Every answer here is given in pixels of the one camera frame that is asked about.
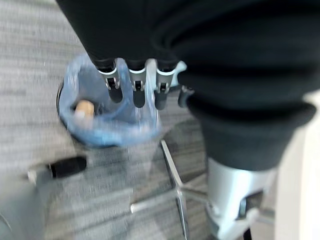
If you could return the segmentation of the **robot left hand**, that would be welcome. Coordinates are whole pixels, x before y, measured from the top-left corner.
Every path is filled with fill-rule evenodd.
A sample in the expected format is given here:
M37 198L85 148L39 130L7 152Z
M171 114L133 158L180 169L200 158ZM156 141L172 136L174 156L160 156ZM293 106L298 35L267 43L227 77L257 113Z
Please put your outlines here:
M113 98L113 60L130 70L147 59L165 74L186 64L179 84L200 122L206 150L207 219L219 240L235 240L255 221L258 201L294 132L315 115L305 94L320 87L317 0L59 0L58 6Z

